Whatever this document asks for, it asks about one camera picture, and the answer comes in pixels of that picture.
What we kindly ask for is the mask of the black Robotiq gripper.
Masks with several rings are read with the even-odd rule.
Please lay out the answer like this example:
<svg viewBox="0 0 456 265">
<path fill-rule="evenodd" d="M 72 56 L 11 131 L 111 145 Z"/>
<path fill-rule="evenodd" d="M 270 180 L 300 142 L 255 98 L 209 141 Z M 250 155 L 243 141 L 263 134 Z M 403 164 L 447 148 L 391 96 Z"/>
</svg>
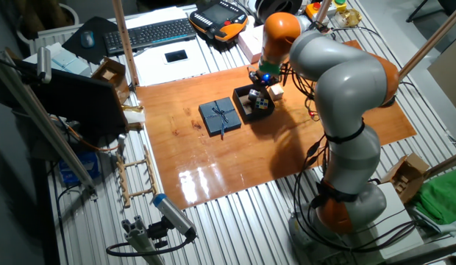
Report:
<svg viewBox="0 0 456 265">
<path fill-rule="evenodd" d="M 256 85 L 261 86 L 281 86 L 282 82 L 278 76 L 255 70 L 249 72 L 249 79 Z"/>
</svg>

